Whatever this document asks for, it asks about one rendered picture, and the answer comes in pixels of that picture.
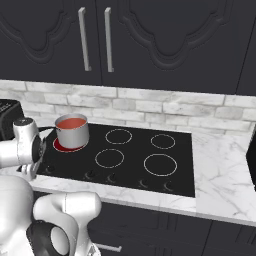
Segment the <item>black toaster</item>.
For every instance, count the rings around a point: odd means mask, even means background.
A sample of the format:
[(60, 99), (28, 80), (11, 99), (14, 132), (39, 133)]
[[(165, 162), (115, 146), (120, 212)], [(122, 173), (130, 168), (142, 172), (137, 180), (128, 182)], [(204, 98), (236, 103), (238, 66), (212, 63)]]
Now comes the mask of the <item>black toaster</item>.
[(0, 141), (14, 138), (13, 122), (24, 116), (19, 101), (0, 99)]

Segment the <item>grey pot with red sauce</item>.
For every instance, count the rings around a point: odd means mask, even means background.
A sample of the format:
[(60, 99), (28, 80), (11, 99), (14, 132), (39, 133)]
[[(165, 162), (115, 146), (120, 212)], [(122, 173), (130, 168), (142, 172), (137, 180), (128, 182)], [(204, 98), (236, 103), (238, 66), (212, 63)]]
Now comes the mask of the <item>grey pot with red sauce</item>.
[(59, 144), (67, 149), (84, 147), (89, 142), (89, 123), (87, 117), (79, 113), (70, 113), (55, 120), (50, 126), (57, 134)]

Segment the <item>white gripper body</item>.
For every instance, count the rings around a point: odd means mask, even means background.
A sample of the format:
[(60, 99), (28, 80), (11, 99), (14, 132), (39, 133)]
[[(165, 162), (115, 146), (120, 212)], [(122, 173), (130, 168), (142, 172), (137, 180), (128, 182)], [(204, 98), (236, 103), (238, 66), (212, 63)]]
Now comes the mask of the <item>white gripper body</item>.
[(31, 153), (29, 157), (22, 159), (21, 174), (27, 181), (32, 181), (36, 178), (38, 168), (43, 160), (43, 155), (46, 151), (46, 139), (41, 139), (36, 135), (31, 144)]

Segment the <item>black cupboard door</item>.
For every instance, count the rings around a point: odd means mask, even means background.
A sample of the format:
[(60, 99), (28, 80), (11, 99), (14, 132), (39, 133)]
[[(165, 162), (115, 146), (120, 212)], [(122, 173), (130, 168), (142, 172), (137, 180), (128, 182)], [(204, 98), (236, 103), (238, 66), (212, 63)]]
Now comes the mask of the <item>black cupboard door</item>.
[(236, 94), (256, 96), (256, 18), (253, 23), (252, 33)]
[[(86, 8), (84, 68), (78, 10)], [(0, 0), (0, 79), (99, 85), (95, 0)]]
[[(104, 11), (111, 7), (114, 72)], [(96, 0), (102, 83), (121, 88), (234, 94), (256, 0)]]

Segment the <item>black hob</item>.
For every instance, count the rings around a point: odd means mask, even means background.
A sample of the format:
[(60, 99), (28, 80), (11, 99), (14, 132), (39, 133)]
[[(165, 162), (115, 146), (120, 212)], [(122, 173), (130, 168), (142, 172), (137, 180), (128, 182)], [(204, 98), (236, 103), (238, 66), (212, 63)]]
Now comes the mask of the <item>black hob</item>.
[[(192, 135), (101, 124), (89, 125), (88, 144), (72, 152), (59, 148), (52, 131), (46, 138), (47, 148), (40, 175), (131, 188), (193, 198), (195, 196)], [(47, 166), (55, 168), (46, 172)], [(86, 178), (93, 170), (95, 177)], [(116, 174), (116, 182), (107, 177)], [(140, 180), (146, 179), (147, 188)], [(164, 188), (170, 181), (173, 190)]]

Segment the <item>black appliance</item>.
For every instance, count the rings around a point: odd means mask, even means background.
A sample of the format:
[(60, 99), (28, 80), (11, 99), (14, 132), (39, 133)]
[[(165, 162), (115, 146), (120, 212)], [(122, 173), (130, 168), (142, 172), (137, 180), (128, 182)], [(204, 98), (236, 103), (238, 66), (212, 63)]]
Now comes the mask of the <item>black appliance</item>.
[(254, 190), (256, 191), (256, 128), (253, 131), (248, 150), (246, 152), (246, 160), (251, 175)]

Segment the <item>black drawer front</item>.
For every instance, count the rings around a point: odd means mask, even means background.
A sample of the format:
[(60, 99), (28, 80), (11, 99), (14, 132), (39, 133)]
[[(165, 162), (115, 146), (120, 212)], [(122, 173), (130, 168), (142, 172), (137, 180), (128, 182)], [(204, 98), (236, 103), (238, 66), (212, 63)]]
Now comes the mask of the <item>black drawer front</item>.
[(207, 219), (102, 203), (88, 224), (94, 243), (122, 246), (100, 249), (102, 256), (202, 256), (212, 222)]
[(256, 227), (214, 221), (202, 256), (256, 256)]

